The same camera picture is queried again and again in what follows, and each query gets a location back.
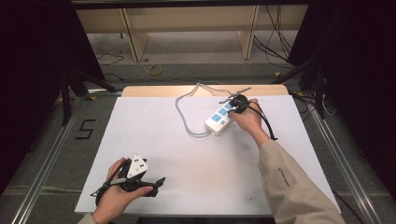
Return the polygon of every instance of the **white power strip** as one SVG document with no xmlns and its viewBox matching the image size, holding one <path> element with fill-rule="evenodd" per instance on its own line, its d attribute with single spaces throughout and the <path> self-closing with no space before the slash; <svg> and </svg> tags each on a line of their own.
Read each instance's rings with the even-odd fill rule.
<svg viewBox="0 0 396 224">
<path fill-rule="evenodd" d="M 210 132 L 212 132 L 212 135 L 219 135 L 225 127 L 233 122 L 233 119 L 228 115 L 228 111 L 232 109 L 233 107 L 228 103 L 222 106 L 205 121 L 205 126 L 210 130 Z"/>
</svg>

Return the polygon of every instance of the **white board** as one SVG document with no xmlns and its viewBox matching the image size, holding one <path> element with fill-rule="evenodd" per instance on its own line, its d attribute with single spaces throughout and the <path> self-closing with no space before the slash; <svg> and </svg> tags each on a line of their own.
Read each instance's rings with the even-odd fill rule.
<svg viewBox="0 0 396 224">
<path fill-rule="evenodd" d="M 256 96 L 277 142 L 301 164 L 334 202 L 298 110 L 290 96 Z M 176 97 L 121 97 L 115 104 L 76 212 L 95 210 L 90 196 L 105 181 L 108 167 L 138 153 L 148 159 L 144 181 L 166 177 L 155 198 L 139 198 L 125 213 L 138 216 L 271 216 L 258 170 L 253 139 L 233 122 L 219 136 L 187 134 Z M 205 131 L 205 120 L 224 97 L 185 97 L 179 102 L 191 130 Z"/>
</svg>

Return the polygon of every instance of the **beige sleeve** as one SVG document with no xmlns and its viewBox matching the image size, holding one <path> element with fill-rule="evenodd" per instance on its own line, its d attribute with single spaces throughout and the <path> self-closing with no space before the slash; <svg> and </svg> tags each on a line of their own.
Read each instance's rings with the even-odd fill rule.
<svg viewBox="0 0 396 224">
<path fill-rule="evenodd" d="M 345 223 L 335 205 L 278 143 L 260 147 L 262 184 L 276 223 Z"/>
<path fill-rule="evenodd" d="M 95 224 L 95 221 L 93 220 L 91 213 L 87 213 L 78 224 Z"/>
</svg>

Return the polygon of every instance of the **floor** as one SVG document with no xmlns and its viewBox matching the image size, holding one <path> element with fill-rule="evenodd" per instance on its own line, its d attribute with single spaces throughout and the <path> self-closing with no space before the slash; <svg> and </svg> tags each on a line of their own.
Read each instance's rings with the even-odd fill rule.
<svg viewBox="0 0 396 224">
<path fill-rule="evenodd" d="M 268 32 L 258 32 L 256 36 L 263 43 L 266 43 L 270 34 Z M 285 37 L 291 45 L 295 36 L 296 32 L 285 32 Z M 283 67 L 290 66 L 287 63 L 282 63 L 276 57 L 267 56 L 267 59 L 257 46 L 253 47 L 250 59 L 244 60 L 235 32 L 150 34 L 141 64 L 133 61 L 127 40 L 120 38 L 118 34 L 89 35 L 89 39 L 104 73 L 113 74 L 106 75 L 106 80 L 120 87 L 136 83 L 142 85 L 159 84 L 147 77 L 142 66 L 146 68 L 152 65 L 163 66 L 165 72 L 162 76 L 164 79 L 180 78 L 172 75 L 172 73 L 178 73 L 182 77 L 219 79 L 225 81 L 224 84 L 228 84 L 228 82 L 251 82 L 257 79 L 251 74 L 259 72 L 264 73 L 263 77 L 260 77 L 261 79 L 272 80 L 277 72 L 285 74 L 288 71 L 287 68 Z M 279 54 L 283 53 L 277 39 L 273 39 L 269 46 Z M 270 63 L 276 63 L 283 67 L 274 66 Z M 232 74 L 233 71 L 245 73 L 246 80 L 238 79 L 237 75 Z M 285 83 L 289 90 L 298 90 L 298 78 L 296 77 Z M 91 83 L 87 83 L 87 86 L 92 90 L 100 89 Z M 74 207 L 94 160 L 95 150 L 100 144 L 106 129 L 106 123 L 111 116 L 111 108 L 118 97 L 117 94 L 102 91 L 93 92 L 90 96 L 92 98 L 83 100 L 80 107 L 78 107 L 78 100 L 74 103 L 74 108 L 79 108 L 76 113 L 76 122 L 70 126 L 70 131 L 64 139 L 60 153 L 49 169 L 50 172 L 45 180 L 44 187 L 39 191 L 33 209 L 29 211 L 30 216 L 27 218 L 27 223 L 77 223 L 81 218 L 81 215 L 74 213 Z M 350 204 L 353 210 L 358 213 L 358 216 L 364 218 L 364 212 L 362 212 L 364 209 L 357 204 L 354 192 L 350 190 L 350 186 L 333 158 L 327 140 L 321 133 L 322 130 L 318 127 L 320 121 L 315 119 L 315 111 L 311 108 L 304 111 L 304 104 L 299 101 L 296 101 L 296 105 L 302 111 L 302 120 L 325 175 L 328 177 L 330 186 Z M 92 133 L 91 139 L 78 141 L 76 137 L 81 135 L 78 130 L 84 119 L 95 119 L 95 122 L 87 126 L 87 128 L 90 128 L 89 125 L 91 125 L 95 131 Z M 0 213 L 0 223 L 12 222 L 24 195 L 32 186 L 32 183 L 35 182 L 41 164 L 45 162 L 47 155 L 53 148 L 53 143 L 56 142 L 58 134 L 63 131 L 61 123 L 62 102 L 57 101 L 40 137 L 35 142 L 34 151 L 26 156 L 20 169 L 0 198 L 0 211 L 2 211 Z M 353 167 L 355 175 L 382 223 L 396 223 L 395 202 L 384 186 L 381 185 L 366 159 L 359 153 L 359 147 L 350 137 L 342 116 L 338 114 L 335 116 L 327 115 L 326 124 L 332 130 L 332 134 L 346 155 L 347 161 Z M 346 223 L 359 223 L 344 203 L 339 201 L 339 206 L 343 211 L 343 218 Z M 160 220 L 162 223 L 173 223 L 173 221 L 169 219 Z M 237 223 L 238 221 L 244 223 L 241 220 L 212 220 L 212 223 Z M 121 216 L 115 222 L 135 223 L 136 217 Z"/>
</svg>

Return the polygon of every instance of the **person's left hand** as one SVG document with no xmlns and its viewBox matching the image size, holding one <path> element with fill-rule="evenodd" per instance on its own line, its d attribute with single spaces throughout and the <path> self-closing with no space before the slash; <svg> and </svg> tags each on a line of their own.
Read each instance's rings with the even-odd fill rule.
<svg viewBox="0 0 396 224">
<path fill-rule="evenodd" d="M 125 159 L 121 158 L 110 166 L 106 180 L 111 177 L 124 161 Z M 116 174 L 114 178 L 118 179 L 119 174 Z M 107 224 L 112 219 L 121 215 L 129 203 L 150 191 L 152 191 L 152 187 L 142 187 L 135 191 L 127 192 L 120 185 L 112 186 L 103 194 L 95 212 L 92 214 L 92 218 L 96 224 Z"/>
</svg>

